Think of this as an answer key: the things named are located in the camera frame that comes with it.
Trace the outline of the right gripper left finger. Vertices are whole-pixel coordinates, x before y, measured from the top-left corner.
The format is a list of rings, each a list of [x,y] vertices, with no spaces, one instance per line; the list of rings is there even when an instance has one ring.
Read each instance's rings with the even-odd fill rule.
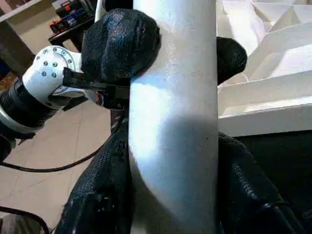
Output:
[[[57,234],[128,234],[132,209],[128,131],[111,134],[78,178],[56,227]]]

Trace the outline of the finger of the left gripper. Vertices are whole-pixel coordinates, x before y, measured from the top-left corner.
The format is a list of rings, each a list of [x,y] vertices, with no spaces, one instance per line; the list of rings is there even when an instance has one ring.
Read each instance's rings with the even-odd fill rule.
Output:
[[[234,39],[217,38],[217,84],[243,72],[247,64],[246,50]]]

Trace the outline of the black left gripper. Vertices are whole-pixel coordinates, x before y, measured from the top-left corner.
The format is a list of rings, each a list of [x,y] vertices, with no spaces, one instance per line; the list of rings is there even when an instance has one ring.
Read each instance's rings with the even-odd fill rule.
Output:
[[[133,9],[111,10],[85,32],[84,73],[64,68],[63,85],[82,89],[101,107],[128,107],[128,78],[154,62],[160,44],[159,27],[152,17]]]

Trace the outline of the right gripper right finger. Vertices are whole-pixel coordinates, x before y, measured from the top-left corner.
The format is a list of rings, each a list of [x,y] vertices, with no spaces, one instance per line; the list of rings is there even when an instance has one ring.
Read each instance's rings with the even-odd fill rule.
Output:
[[[304,234],[244,144],[218,134],[218,215],[226,234]]]

